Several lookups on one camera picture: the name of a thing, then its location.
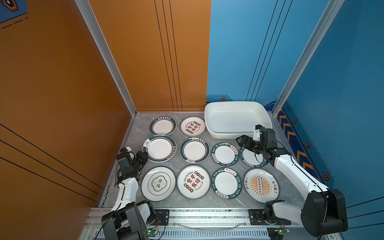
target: orange chevron arrow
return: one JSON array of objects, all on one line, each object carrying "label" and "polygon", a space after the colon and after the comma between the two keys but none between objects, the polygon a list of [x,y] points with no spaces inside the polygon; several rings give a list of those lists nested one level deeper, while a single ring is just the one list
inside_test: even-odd
[{"label": "orange chevron arrow", "polygon": [[283,128],[283,132],[285,133],[285,127],[286,127],[286,126],[290,127],[291,125],[289,125],[289,123],[284,123],[283,126],[284,126],[284,128]]},{"label": "orange chevron arrow", "polygon": [[290,136],[290,135],[294,135],[294,136],[296,136],[296,134],[295,134],[294,132],[290,132],[290,131],[288,131],[288,136],[287,136],[288,142],[289,142],[289,136]]},{"label": "orange chevron arrow", "polygon": [[281,125],[281,119],[286,118],[284,115],[280,115],[280,125]]},{"label": "orange chevron arrow", "polygon": [[307,157],[307,155],[305,153],[297,151],[297,162],[299,162],[300,155],[304,156],[304,157]]},{"label": "orange chevron arrow", "polygon": [[306,162],[303,162],[303,168],[305,169],[305,167],[309,167],[310,169],[313,170],[313,167],[311,165],[309,165],[308,163]]}]

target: plate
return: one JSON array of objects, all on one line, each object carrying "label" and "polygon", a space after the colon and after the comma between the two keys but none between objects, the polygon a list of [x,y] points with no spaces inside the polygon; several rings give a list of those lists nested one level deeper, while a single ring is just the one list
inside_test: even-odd
[{"label": "plate", "polygon": [[209,155],[208,143],[200,137],[190,137],[180,145],[181,157],[190,163],[204,161]]},{"label": "plate", "polygon": [[239,152],[235,146],[227,142],[220,142],[212,148],[212,158],[222,167],[230,167],[239,160]]},{"label": "plate", "polygon": [[187,136],[195,137],[205,131],[205,122],[199,117],[187,117],[181,122],[180,130]]},{"label": "plate", "polygon": [[276,200],[280,187],[276,178],[264,169],[251,169],[244,177],[244,186],[248,194],[260,203]]},{"label": "plate", "polygon": [[211,185],[215,193],[224,199],[235,199],[243,190],[239,174],[230,168],[220,168],[212,176]]},{"label": "plate", "polygon": [[181,170],[177,177],[177,188],[183,196],[189,199],[204,196],[209,190],[209,185],[208,172],[198,165],[189,165]]},{"label": "plate", "polygon": [[173,118],[163,116],[158,117],[149,126],[153,135],[169,135],[176,129],[176,122]]},{"label": "plate", "polygon": [[176,178],[167,167],[155,167],[147,172],[141,182],[141,192],[150,201],[166,199],[173,192]]},{"label": "plate", "polygon": [[254,152],[245,148],[240,149],[240,159],[247,166],[254,168],[260,168],[268,164],[268,161],[264,159],[262,154],[256,154],[255,156]]},{"label": "plate", "polygon": [[165,162],[175,155],[176,142],[170,136],[155,135],[144,142],[143,152],[147,152],[153,162]]}]

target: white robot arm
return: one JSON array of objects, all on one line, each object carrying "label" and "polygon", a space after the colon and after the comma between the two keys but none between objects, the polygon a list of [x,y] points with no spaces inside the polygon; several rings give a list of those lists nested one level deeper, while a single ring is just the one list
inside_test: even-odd
[{"label": "white robot arm", "polygon": [[269,201],[263,220],[268,223],[278,223],[280,219],[291,220],[302,224],[314,237],[348,229],[344,195],[319,182],[285,148],[278,147],[274,130],[256,125],[253,138],[243,135],[236,141],[240,147],[262,154],[293,183],[305,200],[303,209],[282,200]]}]

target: white plastic basin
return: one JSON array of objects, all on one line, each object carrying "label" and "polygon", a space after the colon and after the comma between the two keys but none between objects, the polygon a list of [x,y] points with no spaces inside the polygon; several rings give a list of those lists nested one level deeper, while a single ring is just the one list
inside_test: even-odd
[{"label": "white plastic basin", "polygon": [[205,106],[205,125],[209,135],[217,139],[235,139],[241,135],[253,137],[253,127],[272,128],[263,105],[257,102],[215,102]]}]

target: orange wall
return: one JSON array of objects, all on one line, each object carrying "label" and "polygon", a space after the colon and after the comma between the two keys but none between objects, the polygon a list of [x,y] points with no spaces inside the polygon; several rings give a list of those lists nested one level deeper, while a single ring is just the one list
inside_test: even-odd
[{"label": "orange wall", "polygon": [[0,239],[77,239],[131,116],[76,3],[27,4],[0,23]]},{"label": "orange wall", "polygon": [[138,111],[204,109],[211,1],[90,4]]}]

